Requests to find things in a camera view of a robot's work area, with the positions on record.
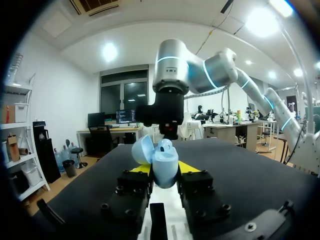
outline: stool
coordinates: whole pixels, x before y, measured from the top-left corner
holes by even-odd
[[[264,132],[262,133],[262,135],[264,135],[264,137],[265,137],[265,142],[264,142],[262,145],[263,145],[263,146],[267,146],[267,136],[270,136],[270,132],[264,131]]]
[[[87,163],[87,162],[84,162],[84,161],[82,162],[82,161],[80,160],[79,153],[82,153],[83,151],[84,151],[84,150],[83,150],[81,147],[76,147],[76,148],[71,149],[71,153],[72,153],[72,154],[76,154],[76,157],[77,157],[78,160],[79,160],[79,169],[82,169],[82,168],[88,166],[88,163]]]

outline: black table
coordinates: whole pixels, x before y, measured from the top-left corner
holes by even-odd
[[[217,229],[230,231],[267,209],[278,209],[288,199],[294,202],[298,219],[295,229],[304,237],[312,231],[318,233],[317,221],[310,217],[316,218],[320,213],[317,177],[216,138],[174,141],[173,145],[179,160],[212,175],[217,193],[232,206],[228,220],[206,229],[203,239],[211,239]],[[131,156],[131,147],[121,145],[109,152],[48,203],[78,234],[132,239],[130,230],[117,224],[107,225],[100,213],[100,204],[108,202],[115,191],[117,177],[123,170],[138,166]],[[33,219],[53,231],[41,212]]]

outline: ceiling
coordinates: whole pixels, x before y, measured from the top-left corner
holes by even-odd
[[[234,0],[232,7],[222,14],[220,11],[226,2],[122,0],[119,7],[90,17],[77,15],[68,0],[60,0],[42,14],[32,32],[55,47],[65,58],[85,71],[95,73],[154,63],[159,44],[166,39],[180,39],[195,53],[212,29],[210,25],[220,25],[199,52],[200,57],[209,58],[228,47],[237,54],[237,67],[250,76],[278,88],[293,86],[295,82],[302,84],[302,78],[293,74],[299,65],[281,32],[259,38],[244,26],[255,8],[270,7],[268,0]],[[283,24],[310,73],[309,79],[314,82],[317,74],[314,63],[320,58],[307,44],[309,40],[302,32],[297,16],[285,19]],[[118,57],[110,63],[102,57],[102,49],[108,42],[113,42],[118,50]],[[246,65],[246,60],[254,64]],[[269,71],[276,72],[277,78],[269,78]]]

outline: window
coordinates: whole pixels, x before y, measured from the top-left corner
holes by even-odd
[[[104,75],[100,84],[100,112],[115,114],[148,104],[148,70]]]

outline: ceiling light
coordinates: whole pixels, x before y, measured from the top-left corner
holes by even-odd
[[[103,56],[107,62],[114,60],[118,55],[118,51],[113,43],[108,43],[103,49]]]
[[[275,16],[266,8],[257,8],[254,10],[249,16],[245,26],[261,38],[274,34],[279,28]]]
[[[303,75],[302,70],[300,68],[297,68],[296,70],[294,70],[293,73],[296,77],[302,77]]]
[[[277,10],[282,16],[289,17],[294,11],[289,3],[285,0],[270,0],[270,4]]]
[[[270,71],[269,72],[269,78],[271,79],[275,79],[277,76],[276,76],[276,73],[274,71]]]

